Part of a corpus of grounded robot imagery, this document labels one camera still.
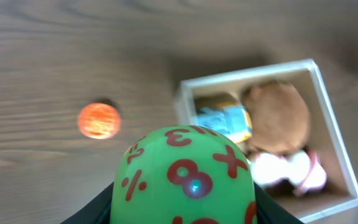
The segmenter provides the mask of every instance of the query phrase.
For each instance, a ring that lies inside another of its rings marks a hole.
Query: orange round object
[[[80,131],[89,138],[107,139],[119,131],[121,118],[116,109],[104,103],[85,106],[78,116]]]

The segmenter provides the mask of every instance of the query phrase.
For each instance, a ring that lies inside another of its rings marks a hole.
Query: wooden table
[[[179,80],[309,57],[358,176],[347,125],[358,124],[358,77],[338,72],[355,33],[358,1],[0,0],[0,223],[59,223],[78,211],[114,180],[130,144],[176,123]],[[76,127],[98,98],[122,114],[109,140]]]

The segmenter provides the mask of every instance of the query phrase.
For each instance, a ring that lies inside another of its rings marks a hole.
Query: cardboard box
[[[306,101],[312,123],[308,146],[320,157],[328,182],[320,194],[297,198],[279,189],[279,194],[271,196],[305,223],[358,206],[356,177],[323,78],[312,59],[182,81],[175,97],[180,123],[195,124],[193,102],[196,97],[225,91],[239,97],[246,88],[274,79],[293,84]]]

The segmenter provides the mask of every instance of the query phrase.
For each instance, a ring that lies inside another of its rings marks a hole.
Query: toy
[[[111,223],[256,224],[249,165],[228,138],[199,126],[156,130],[116,172]]]
[[[302,196],[309,190],[321,190],[327,181],[327,174],[313,151],[299,151],[287,159],[264,152],[251,159],[252,176],[261,187],[287,179],[295,188],[293,193]]]
[[[89,138],[107,139],[119,131],[120,121],[119,113],[112,106],[92,103],[78,115],[78,128]]]
[[[247,141],[251,151],[294,153],[307,142],[310,113],[293,85],[268,82],[254,86],[244,94],[243,103],[253,125],[252,137]]]
[[[221,93],[195,101],[198,126],[217,131],[235,143],[247,140],[252,133],[248,112],[233,96]]]

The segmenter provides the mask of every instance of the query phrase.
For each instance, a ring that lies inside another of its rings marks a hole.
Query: toy ball
[[[124,154],[111,224],[256,224],[249,165],[228,138],[199,126],[166,127]]]
[[[78,127],[89,138],[107,139],[119,131],[120,121],[119,113],[112,106],[92,103],[82,109]]]

